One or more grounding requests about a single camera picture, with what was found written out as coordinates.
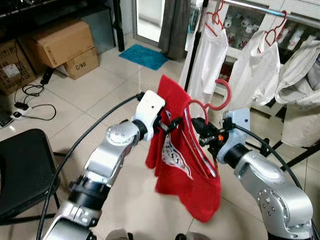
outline blue mat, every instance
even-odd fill
[[[162,53],[138,44],[128,48],[119,56],[152,70],[158,70],[166,61],[168,61],[168,58]]]

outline red t-shirt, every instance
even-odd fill
[[[155,168],[155,190],[177,195],[194,218],[207,222],[220,205],[220,176],[195,137],[188,107],[191,98],[165,75],[157,94],[165,100],[161,121],[166,125],[179,117],[183,121],[169,134],[160,131],[151,140],[145,163]]]

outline clothes rack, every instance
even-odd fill
[[[253,5],[253,4],[248,4],[248,3],[245,3],[245,2],[240,2],[240,1],[236,1],[236,0],[224,0],[224,2],[228,3],[231,6],[233,5],[233,6],[237,6],[237,7],[240,7],[240,8],[254,10],[254,11],[258,11],[258,12],[262,12],[262,13],[266,13],[266,14],[272,14],[272,15],[275,15],[275,16],[278,16],[278,17],[282,17],[282,18],[285,17],[285,14],[283,12],[272,10],[272,9],[268,9],[268,8],[257,6],[257,5]],[[216,8],[215,8],[216,10],[219,8],[220,3],[221,3],[221,0],[217,0],[216,1]],[[204,19],[205,19],[205,15],[206,15],[206,12],[207,12],[208,4],[209,4],[209,0],[203,0],[200,19],[199,19],[199,24],[198,24],[198,29],[196,30],[196,33],[195,33],[195,36],[194,36],[194,43],[193,43],[193,49],[192,49],[192,53],[191,53],[190,64],[189,64],[188,73],[187,73],[186,81],[185,81],[185,85],[184,85],[184,90],[186,92],[188,91],[189,82],[190,82],[190,78],[191,78],[191,74],[192,74],[192,68],[194,66],[194,62],[195,62],[196,53],[197,53],[198,45],[199,45],[199,42],[200,42],[201,34],[202,34],[203,29],[204,29]],[[295,15],[291,15],[291,14],[287,14],[286,18],[288,20],[296,22],[296,23],[300,23],[300,24],[304,24],[304,25],[307,25],[307,26],[310,26],[310,27],[314,27],[314,28],[320,29],[320,22],[319,21],[315,21],[315,20],[311,20],[311,19],[308,19],[308,18],[305,18],[305,17],[295,16]],[[277,149],[280,145],[282,145],[281,141],[277,142],[272,148],[273,149]],[[270,152],[266,151],[262,146],[261,147],[252,146],[252,147],[255,147],[255,148],[259,149],[260,152],[266,157],[270,154]],[[296,158],[294,158],[293,160],[291,160],[289,162],[289,167],[294,166],[295,164],[303,161],[304,159],[306,159],[307,157],[311,156],[312,154],[320,151],[320,143],[317,143],[316,145],[314,145],[312,147],[308,147],[306,149],[307,149],[307,151],[303,152],[302,154],[300,154],[299,156],[297,156]]]

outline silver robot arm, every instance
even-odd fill
[[[72,183],[68,200],[54,217],[44,240],[94,240],[90,227],[98,224],[102,206],[124,163],[139,140],[150,140],[165,101],[147,91],[132,121],[109,127],[102,143],[92,152],[82,175]]]
[[[224,119],[250,130],[248,108],[228,111]],[[228,139],[217,154],[220,163],[234,169],[234,175],[258,204],[269,240],[312,239],[313,207],[300,188],[286,180],[284,172],[256,151],[245,147],[246,133],[228,131]]]

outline gray curtain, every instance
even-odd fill
[[[159,48],[172,60],[185,57],[190,0],[165,0]]]

